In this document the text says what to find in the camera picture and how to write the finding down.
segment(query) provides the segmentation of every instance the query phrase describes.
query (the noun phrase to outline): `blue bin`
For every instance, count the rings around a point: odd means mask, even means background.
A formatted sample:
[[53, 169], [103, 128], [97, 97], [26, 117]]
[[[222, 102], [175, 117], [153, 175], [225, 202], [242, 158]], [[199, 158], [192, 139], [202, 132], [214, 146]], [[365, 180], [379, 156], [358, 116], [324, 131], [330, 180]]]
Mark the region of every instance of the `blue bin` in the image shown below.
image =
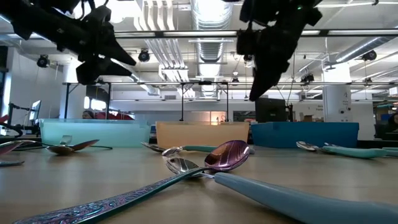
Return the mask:
[[335, 122], [270, 122], [252, 124], [253, 142], [256, 146], [296, 148], [297, 141], [317, 146], [324, 142], [343, 147], [356, 147], [358, 123]]
[[42, 142], [47, 144], [59, 144], [63, 135], [71, 135], [71, 144], [99, 139], [99, 146], [141, 147], [150, 136], [146, 121], [41, 119], [40, 130]]

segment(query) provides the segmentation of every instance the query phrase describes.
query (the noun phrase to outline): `window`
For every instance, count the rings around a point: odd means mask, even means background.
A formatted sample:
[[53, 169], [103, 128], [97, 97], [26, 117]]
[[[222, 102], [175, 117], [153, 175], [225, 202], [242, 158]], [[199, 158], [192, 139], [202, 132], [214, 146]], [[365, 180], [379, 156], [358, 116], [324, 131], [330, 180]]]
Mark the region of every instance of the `window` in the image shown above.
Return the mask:
[[92, 99], [91, 109], [93, 110], [103, 110], [106, 108], [106, 103], [101, 100]]
[[90, 108], [90, 97], [85, 97], [85, 109]]

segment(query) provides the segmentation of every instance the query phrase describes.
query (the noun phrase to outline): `box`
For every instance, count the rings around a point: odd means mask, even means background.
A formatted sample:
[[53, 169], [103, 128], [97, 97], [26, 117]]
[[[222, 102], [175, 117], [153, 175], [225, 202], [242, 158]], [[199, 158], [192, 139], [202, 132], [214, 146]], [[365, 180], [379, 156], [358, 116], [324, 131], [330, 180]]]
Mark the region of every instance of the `box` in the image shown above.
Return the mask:
[[343, 147], [356, 147], [358, 123], [346, 122], [270, 122], [251, 126], [256, 146], [296, 148], [297, 141], [317, 146], [325, 142]]
[[98, 119], [41, 119], [42, 142], [59, 144], [63, 135], [71, 135], [71, 144], [99, 139], [98, 146], [141, 147], [149, 142], [150, 126], [146, 121]]
[[174, 146], [219, 146], [231, 140], [247, 142], [247, 122], [156, 122], [157, 144], [165, 149]]

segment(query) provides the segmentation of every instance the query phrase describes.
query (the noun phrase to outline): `tan bin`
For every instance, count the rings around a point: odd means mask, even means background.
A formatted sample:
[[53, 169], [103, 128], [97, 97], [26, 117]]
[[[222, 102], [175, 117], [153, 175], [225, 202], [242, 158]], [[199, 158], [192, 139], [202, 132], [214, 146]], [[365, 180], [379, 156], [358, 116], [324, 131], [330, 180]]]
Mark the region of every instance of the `tan bin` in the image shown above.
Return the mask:
[[230, 140], [248, 141], [249, 123], [156, 122], [158, 146], [219, 146]]

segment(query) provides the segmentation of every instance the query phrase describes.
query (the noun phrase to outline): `ornate spoon handle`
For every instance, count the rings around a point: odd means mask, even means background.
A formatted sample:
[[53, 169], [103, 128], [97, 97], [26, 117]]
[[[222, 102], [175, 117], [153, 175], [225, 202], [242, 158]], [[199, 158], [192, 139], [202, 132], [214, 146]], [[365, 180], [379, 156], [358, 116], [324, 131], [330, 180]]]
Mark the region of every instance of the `ornate spoon handle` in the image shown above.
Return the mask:
[[121, 195], [113, 196], [96, 202], [86, 203], [84, 205], [77, 205], [70, 208], [64, 208], [61, 210], [56, 210], [52, 212], [47, 212], [42, 215], [36, 215], [34, 217], [25, 218], [23, 220], [18, 220], [14, 224], [22, 223], [84, 223], [90, 222], [95, 223], [105, 218], [120, 212], [122, 209], [132, 205], [134, 203], [139, 203], [145, 199], [153, 196], [157, 192], [160, 192], [171, 185], [192, 176], [198, 172], [208, 170], [209, 168], [196, 168], [189, 172], [179, 174], [167, 179], [161, 180], [154, 184], [142, 187], [138, 190], [133, 190]]

